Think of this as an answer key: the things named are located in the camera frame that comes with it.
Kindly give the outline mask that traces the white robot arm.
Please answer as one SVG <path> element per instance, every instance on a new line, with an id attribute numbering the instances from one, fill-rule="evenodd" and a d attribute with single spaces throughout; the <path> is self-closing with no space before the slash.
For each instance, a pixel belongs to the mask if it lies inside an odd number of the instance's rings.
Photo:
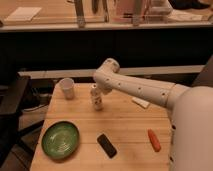
<path id="1" fill-rule="evenodd" d="M 124 76 L 119 69 L 107 58 L 93 79 L 104 94 L 115 89 L 170 112 L 169 171 L 213 171 L 213 87 Z"/>

